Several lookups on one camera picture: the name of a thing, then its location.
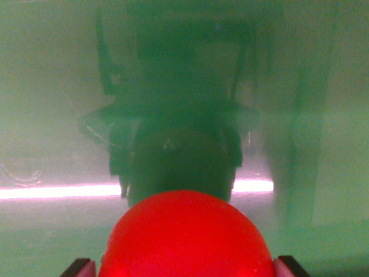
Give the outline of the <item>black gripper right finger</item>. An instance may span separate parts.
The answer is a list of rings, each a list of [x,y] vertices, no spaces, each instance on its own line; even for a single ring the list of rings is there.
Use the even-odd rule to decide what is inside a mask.
[[[310,277],[311,275],[291,255],[281,255],[273,260],[276,277]]]

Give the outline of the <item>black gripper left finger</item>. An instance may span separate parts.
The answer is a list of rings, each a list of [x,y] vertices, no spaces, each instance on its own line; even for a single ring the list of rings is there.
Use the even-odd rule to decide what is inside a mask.
[[[90,258],[77,258],[60,277],[96,277],[96,263]]]

